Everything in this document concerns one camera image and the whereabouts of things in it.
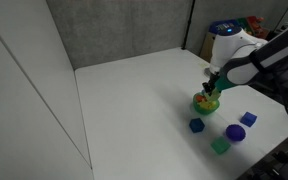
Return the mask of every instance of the green cube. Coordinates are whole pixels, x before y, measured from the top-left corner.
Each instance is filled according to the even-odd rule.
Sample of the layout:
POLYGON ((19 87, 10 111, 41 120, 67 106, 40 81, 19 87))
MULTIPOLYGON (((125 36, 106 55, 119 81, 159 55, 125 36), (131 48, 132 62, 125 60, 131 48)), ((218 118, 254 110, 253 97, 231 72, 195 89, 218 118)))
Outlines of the green cube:
POLYGON ((218 155, 223 154, 225 151, 227 151, 227 150, 231 147, 230 143, 227 142, 227 141, 225 140, 225 138, 222 137, 222 136, 219 137, 219 138, 216 138, 216 139, 212 142, 211 146, 212 146, 213 150, 214 150, 218 155))

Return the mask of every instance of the blue cube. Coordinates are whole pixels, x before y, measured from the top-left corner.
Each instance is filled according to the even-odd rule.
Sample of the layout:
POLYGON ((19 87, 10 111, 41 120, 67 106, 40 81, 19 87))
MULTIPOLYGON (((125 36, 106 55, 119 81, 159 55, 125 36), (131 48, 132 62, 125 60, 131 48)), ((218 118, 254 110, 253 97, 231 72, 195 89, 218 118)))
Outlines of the blue cube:
POLYGON ((241 119, 241 123, 245 124, 248 127, 251 127, 255 123, 256 118, 257 116, 255 116, 254 114, 246 112, 241 119))
POLYGON ((204 127, 205 127, 205 124, 200 118, 192 119, 190 122, 190 128, 193 131, 193 133, 198 133, 198 132, 203 131, 204 127))

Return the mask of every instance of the purple ball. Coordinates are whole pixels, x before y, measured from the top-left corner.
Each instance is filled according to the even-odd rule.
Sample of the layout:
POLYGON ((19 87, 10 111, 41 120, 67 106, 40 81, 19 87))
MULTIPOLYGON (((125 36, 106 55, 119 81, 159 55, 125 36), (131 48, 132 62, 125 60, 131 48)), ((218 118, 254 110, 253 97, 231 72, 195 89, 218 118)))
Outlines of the purple ball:
POLYGON ((226 136, 231 141, 242 141, 245 138, 246 133, 245 130, 242 128, 242 126, 232 124, 226 128, 226 136))

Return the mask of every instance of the white table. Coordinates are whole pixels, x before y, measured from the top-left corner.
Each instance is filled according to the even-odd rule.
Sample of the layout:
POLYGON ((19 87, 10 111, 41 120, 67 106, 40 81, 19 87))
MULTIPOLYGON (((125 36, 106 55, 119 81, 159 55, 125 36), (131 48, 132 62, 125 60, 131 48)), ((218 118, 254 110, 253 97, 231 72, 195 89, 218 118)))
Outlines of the white table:
POLYGON ((95 180, 234 179, 288 137, 283 107, 248 86, 224 91, 193 134, 190 104, 207 66, 176 48, 76 71, 95 180), (242 125, 246 139, 216 155, 212 140, 246 111, 258 116, 242 125))

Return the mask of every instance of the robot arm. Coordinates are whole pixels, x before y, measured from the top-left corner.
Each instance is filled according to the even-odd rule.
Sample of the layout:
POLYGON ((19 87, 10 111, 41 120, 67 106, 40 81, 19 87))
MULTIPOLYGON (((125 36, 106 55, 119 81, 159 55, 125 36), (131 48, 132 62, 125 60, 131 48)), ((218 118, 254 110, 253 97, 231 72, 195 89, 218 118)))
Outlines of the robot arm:
POLYGON ((220 32, 214 42, 209 82, 203 83, 207 100, 219 98, 222 90, 247 85, 257 79, 271 77, 283 97, 288 113, 288 99, 280 86, 281 69, 288 62, 288 28, 267 42, 246 34, 241 28, 220 32))

